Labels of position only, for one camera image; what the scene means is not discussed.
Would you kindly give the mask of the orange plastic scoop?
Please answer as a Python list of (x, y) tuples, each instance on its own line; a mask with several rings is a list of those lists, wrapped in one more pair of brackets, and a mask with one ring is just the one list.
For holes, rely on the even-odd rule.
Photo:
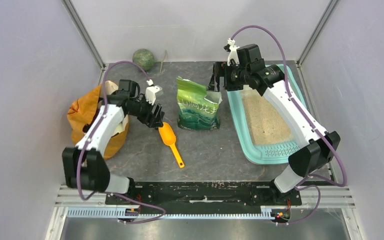
[(177, 149), (177, 146), (176, 146), (177, 138), (175, 136), (175, 133), (172, 127), (167, 122), (163, 122), (163, 125), (158, 129), (158, 132), (160, 134), (162, 142), (171, 149), (172, 154), (178, 164), (178, 167), (181, 169), (184, 168), (185, 163)]

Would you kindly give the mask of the green cat litter bag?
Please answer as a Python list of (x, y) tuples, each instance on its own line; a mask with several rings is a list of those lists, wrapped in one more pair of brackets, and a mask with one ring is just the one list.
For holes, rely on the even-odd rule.
[(176, 81), (178, 127), (196, 131), (218, 130), (221, 126), (218, 110), (223, 101), (222, 94), (209, 91), (205, 85), (180, 76)]

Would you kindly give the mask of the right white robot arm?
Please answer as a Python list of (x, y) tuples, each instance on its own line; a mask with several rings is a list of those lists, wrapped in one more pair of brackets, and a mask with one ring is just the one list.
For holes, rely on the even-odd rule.
[(228, 52), (227, 61), (214, 63), (207, 89), (219, 92), (223, 78), (226, 91), (242, 90), (244, 86), (256, 90), (280, 114), (299, 147), (288, 157), (288, 166), (272, 181), (268, 191), (269, 200), (280, 205), (292, 189), (334, 158), (341, 138), (336, 131), (328, 132), (297, 100), (289, 88), (287, 70), (277, 65), (266, 66), (258, 45), (239, 47), (228, 39), (224, 49)]

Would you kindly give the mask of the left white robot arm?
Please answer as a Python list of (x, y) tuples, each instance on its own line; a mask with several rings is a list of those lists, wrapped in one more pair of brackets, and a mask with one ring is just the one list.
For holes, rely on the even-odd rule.
[(132, 179), (110, 173), (104, 160), (105, 148), (116, 128), (127, 118), (136, 117), (148, 128), (163, 126), (164, 112), (157, 96), (163, 89), (147, 81), (147, 88), (141, 93), (140, 86), (133, 80), (121, 79), (118, 89), (103, 98), (95, 121), (75, 147), (66, 147), (62, 152), (66, 185), (100, 193), (117, 193), (124, 204), (132, 204), (137, 191), (131, 187)]

